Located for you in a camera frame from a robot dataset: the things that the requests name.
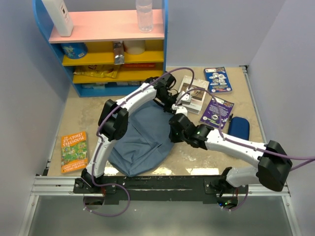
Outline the white coffee cover book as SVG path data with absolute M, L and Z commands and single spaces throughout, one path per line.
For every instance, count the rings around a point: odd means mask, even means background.
M 191 80 L 192 80 L 191 76 L 185 75 L 183 77 L 182 83 L 179 87 L 180 95 L 183 92 L 186 92 L 189 90 L 189 85 L 191 83 Z M 190 89 L 197 89 L 197 88 L 208 89 L 208 87 L 209 87 L 208 81 L 201 80 L 201 79 L 194 79 Z M 204 99 L 206 96 L 206 92 L 203 90 L 194 90 L 194 91 L 190 92 L 190 95 L 191 95 L 190 102 L 182 101 L 182 105 L 184 107 L 186 107 L 189 112 L 199 114 L 201 109 L 202 109 L 202 105 L 203 105 L 203 102 L 204 102 Z

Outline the blue fabric backpack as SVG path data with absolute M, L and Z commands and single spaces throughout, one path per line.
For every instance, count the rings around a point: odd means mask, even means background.
M 125 135 L 108 158 L 110 164 L 128 177 L 157 168 L 174 146 L 169 139 L 172 117 L 154 101 L 134 111 L 128 118 Z

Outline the blue zip pencil case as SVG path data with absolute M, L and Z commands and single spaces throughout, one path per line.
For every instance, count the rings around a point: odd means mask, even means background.
M 230 117 L 227 133 L 230 136 L 248 141 L 250 137 L 250 123 L 242 117 Z

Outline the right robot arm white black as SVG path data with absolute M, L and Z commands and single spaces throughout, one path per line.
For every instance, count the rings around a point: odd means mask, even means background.
M 220 133 L 204 124 L 196 126 L 184 114 L 175 114 L 169 125 L 169 139 L 173 143 L 185 142 L 193 148 L 218 151 L 250 164 L 245 168 L 227 167 L 210 183 L 213 189 L 231 193 L 242 185 L 262 184 L 275 192 L 283 190 L 292 161 L 279 143 L 250 142 Z

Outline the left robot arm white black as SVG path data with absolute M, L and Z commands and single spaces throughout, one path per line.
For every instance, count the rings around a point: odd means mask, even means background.
M 165 112 L 174 114 L 172 106 L 177 100 L 170 90 L 176 83 L 175 77 L 166 72 L 160 77 L 150 77 L 134 92 L 114 100 L 107 100 L 98 121 L 98 141 L 93 156 L 81 173 L 84 186 L 91 193 L 102 187 L 104 167 L 117 140 L 127 132 L 128 117 L 145 103 L 158 99 Z

